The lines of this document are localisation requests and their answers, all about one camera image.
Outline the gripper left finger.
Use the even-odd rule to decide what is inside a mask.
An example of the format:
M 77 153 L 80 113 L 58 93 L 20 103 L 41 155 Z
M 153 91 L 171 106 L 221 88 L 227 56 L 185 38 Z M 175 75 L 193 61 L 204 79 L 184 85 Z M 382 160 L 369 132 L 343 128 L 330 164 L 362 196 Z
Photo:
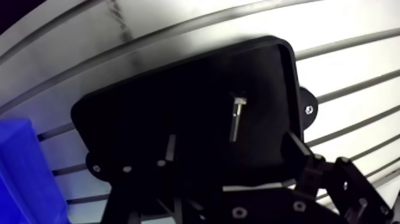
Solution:
M 176 223 L 206 223 L 207 139 L 192 133 L 119 137 L 99 154 L 111 185 L 102 223 L 141 223 L 167 213 Z

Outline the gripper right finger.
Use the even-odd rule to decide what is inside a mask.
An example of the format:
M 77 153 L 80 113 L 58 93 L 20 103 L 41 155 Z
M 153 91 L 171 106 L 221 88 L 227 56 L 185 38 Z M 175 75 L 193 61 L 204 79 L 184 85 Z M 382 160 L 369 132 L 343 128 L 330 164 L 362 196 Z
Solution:
M 298 153 L 289 165 L 294 189 L 230 192 L 220 207 L 221 223 L 391 223 L 393 210 L 346 157 L 334 163 L 313 154 L 287 134 L 283 153 Z

